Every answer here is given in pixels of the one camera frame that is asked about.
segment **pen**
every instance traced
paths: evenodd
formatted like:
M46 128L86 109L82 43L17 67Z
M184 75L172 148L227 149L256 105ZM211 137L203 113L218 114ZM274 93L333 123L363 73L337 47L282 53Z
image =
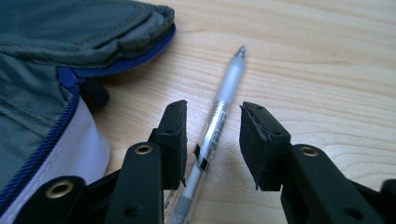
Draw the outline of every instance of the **pen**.
M170 221L167 223L183 224L191 218L193 207L206 177L207 164L212 159L222 126L230 111L236 88L245 68L245 54L246 48L242 46L230 60L211 106L205 127L202 129L195 146L195 157L189 157L189 159L193 159L193 162L187 176L186 187L183 188L180 185L175 201L176 205L173 207L168 218Z

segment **gray bag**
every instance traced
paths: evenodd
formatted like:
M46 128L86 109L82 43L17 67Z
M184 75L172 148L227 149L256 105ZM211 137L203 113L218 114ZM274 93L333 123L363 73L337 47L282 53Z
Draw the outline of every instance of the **gray bag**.
M6 0L0 15L0 223L11 223L48 180L103 176L109 146L80 87L150 61L176 27L170 7L119 0Z

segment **wood grain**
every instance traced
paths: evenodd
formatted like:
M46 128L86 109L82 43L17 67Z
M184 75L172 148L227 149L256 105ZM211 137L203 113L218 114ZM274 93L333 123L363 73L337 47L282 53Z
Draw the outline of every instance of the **wood grain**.
M112 154L146 141L166 105L188 101L192 150L225 66L242 45L247 68L192 223L286 223L279 193L255 190L240 154L244 101L267 107L292 143L323 149L347 178L378 190L396 176L396 2L147 1L176 11L177 35L159 58L102 78L111 99L94 110Z

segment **blue trim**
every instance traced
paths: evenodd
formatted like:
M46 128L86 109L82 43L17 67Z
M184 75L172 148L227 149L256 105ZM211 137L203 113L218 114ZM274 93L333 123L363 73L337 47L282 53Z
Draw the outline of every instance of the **blue trim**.
M61 118L56 122L55 126L52 127L38 149L35 150L17 174L0 192L0 217L8 210L33 176L35 176L35 173L40 168L41 164L45 161L61 138L67 124L70 122L71 118L73 118L79 102L79 88L77 85L71 89L71 93L73 94L72 99L67 104Z
M56 143L61 138L65 128L71 118L73 118L79 101L79 83L84 77L110 76L136 68L144 63L151 61L160 55L170 44L176 33L176 26L172 24L169 32L147 53L135 59L117 59L113 64L103 69L80 69L58 67L58 78L60 82L71 91L72 99L67 105L61 118L51 129L38 149L30 156L28 161L22 166L12 180L0 192L0 217L8 210L12 203L17 199L26 185L31 181L41 164L51 153Z
M158 43L156 43L154 47L152 47L147 53L139 56L138 58L120 58L106 68L73 68L73 71L78 77L103 77L128 71L144 63L147 63L160 55L169 46L169 43L171 42L175 33L176 26L175 24L172 24L166 36L164 36Z

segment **brass grommet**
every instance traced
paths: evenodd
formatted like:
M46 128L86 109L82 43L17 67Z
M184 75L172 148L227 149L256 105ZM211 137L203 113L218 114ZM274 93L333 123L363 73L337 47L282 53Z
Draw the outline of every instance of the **brass grommet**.
M134 152L139 155L149 154L151 151L152 151L152 146L149 145L141 146L134 150Z
M72 191L74 184L70 180L56 182L46 191L47 198L57 199Z
M309 156L309 157L316 157L318 155L318 152L314 150L312 147L300 147L300 151L305 156Z

